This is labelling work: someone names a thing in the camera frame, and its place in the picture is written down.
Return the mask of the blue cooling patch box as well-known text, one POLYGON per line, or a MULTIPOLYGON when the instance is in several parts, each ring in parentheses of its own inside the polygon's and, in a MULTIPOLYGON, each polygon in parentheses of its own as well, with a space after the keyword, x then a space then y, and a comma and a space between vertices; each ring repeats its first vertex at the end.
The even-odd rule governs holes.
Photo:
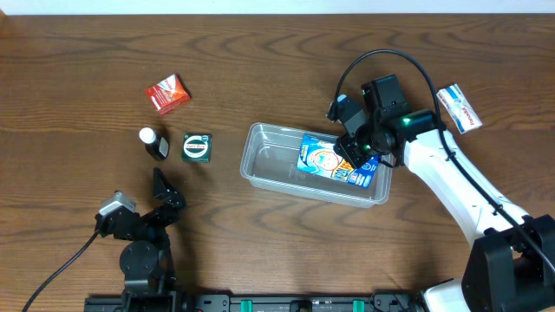
POLYGON ((333 142, 309 134, 303 136, 297 158, 297 169, 301 172, 363 188, 370 186, 379 165, 380 157, 374 156, 355 169, 334 151, 333 142))

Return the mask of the red small box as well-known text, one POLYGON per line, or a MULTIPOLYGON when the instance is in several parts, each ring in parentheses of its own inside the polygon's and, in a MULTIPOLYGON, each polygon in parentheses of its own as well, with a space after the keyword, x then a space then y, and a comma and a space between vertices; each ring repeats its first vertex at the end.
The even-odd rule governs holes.
POLYGON ((145 94, 160 116, 170 113, 192 99, 178 74, 169 75, 147 88, 145 94))

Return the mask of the white Panadol box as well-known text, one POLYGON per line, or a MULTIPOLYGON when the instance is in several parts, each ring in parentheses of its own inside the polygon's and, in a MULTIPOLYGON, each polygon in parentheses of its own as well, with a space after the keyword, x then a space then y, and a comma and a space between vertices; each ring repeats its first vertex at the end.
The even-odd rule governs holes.
POLYGON ((460 134, 482 126, 480 118, 457 84, 440 89, 436 96, 454 121, 460 134))

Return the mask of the clear plastic container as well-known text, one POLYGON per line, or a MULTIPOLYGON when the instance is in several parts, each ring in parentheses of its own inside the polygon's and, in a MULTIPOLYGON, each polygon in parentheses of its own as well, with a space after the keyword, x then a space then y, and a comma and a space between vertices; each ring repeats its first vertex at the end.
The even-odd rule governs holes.
POLYGON ((341 205, 370 208, 389 198, 393 170, 384 165, 367 188, 318 177, 297 169, 303 137, 334 141, 335 135, 257 122, 245 142, 240 173, 251 185, 269 191, 341 205))

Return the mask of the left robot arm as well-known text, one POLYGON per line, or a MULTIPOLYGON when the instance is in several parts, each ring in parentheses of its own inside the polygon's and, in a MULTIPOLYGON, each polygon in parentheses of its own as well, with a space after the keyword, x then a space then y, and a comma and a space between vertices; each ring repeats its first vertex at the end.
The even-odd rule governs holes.
POLYGON ((123 192, 101 204, 95 215, 95 231, 102 237, 128 241, 120 256, 124 290, 119 311, 183 311, 188 303, 176 286, 167 226, 180 220, 185 197, 158 167, 153 169, 153 198, 160 206, 147 214, 123 192))

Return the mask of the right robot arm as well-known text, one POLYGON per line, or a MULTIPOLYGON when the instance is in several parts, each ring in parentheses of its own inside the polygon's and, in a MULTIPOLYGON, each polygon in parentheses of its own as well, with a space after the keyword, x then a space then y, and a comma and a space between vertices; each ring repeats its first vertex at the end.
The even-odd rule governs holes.
POLYGON ((420 293, 425 311, 541 311, 554 305, 554 219, 532 217, 500 193, 454 142, 436 111, 413 111, 394 75, 345 94, 328 117, 346 129, 336 151, 359 168, 392 155, 443 203, 471 253, 459 280, 420 293))

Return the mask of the dark bottle white cap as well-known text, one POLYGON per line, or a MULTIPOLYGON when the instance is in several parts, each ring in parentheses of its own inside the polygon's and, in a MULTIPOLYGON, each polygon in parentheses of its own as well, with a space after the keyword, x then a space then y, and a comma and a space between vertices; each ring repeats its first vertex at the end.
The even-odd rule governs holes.
POLYGON ((164 136, 156 133, 151 127, 143 127, 139 131, 139 137, 147 152, 154 159, 163 161, 167 158, 170 145, 164 136))

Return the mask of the green Zam-Buk tin box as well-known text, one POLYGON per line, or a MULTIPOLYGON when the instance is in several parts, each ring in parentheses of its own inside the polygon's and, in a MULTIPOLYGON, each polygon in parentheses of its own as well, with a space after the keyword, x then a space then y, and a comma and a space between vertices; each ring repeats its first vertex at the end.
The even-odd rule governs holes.
POLYGON ((209 163, 212 151, 212 136, 206 133, 184 135, 181 160, 184 162, 209 163))

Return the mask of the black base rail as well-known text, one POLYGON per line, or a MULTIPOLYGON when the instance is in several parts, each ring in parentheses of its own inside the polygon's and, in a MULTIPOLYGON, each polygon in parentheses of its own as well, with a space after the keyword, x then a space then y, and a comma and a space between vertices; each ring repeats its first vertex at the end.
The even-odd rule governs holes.
POLYGON ((425 312, 417 296, 376 293, 368 296, 193 296, 171 291, 165 295, 91 296, 84 312, 425 312))

